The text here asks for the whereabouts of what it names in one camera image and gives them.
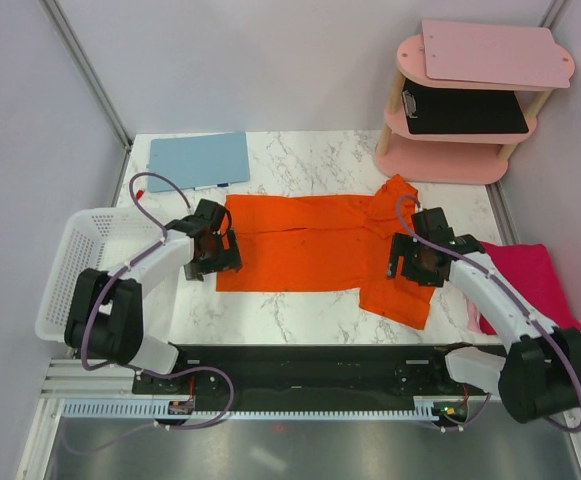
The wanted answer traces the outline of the orange t shirt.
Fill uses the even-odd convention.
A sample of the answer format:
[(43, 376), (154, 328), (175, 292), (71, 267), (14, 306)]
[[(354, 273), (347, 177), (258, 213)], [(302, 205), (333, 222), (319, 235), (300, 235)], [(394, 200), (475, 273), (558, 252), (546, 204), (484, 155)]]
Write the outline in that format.
[(387, 276), (392, 237), (410, 225), (418, 191), (400, 176), (374, 195), (231, 194), (242, 268), (219, 292), (323, 293), (356, 289), (361, 309), (425, 327), (434, 290)]

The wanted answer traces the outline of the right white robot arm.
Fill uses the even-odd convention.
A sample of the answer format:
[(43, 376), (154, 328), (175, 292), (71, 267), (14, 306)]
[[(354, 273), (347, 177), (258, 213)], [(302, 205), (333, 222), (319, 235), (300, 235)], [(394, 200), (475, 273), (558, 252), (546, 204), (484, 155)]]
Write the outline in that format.
[(581, 331), (561, 328), (534, 307), (497, 269), (483, 245), (458, 236), (442, 208), (415, 207), (409, 218), (396, 209), (404, 230), (394, 234), (387, 275), (420, 286), (447, 283), (485, 315), (505, 353), (455, 344), (428, 368), (437, 392), (462, 383), (497, 396), (521, 424), (545, 419), (569, 433), (581, 432)]

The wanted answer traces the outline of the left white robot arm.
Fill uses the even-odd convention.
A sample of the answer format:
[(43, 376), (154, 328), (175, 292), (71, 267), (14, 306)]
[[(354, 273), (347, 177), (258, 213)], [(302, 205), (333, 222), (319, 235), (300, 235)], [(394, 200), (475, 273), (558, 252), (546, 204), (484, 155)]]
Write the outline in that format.
[(183, 270), (189, 281), (206, 275), (239, 271), (242, 260), (227, 207), (202, 199), (196, 210), (167, 224), (159, 223), (154, 244), (117, 268), (87, 268), (76, 280), (64, 329), (64, 340), (81, 353), (82, 366), (117, 364), (149, 371), (168, 393), (189, 382), (188, 367), (178, 362), (179, 350), (145, 331), (143, 302), (167, 277)]

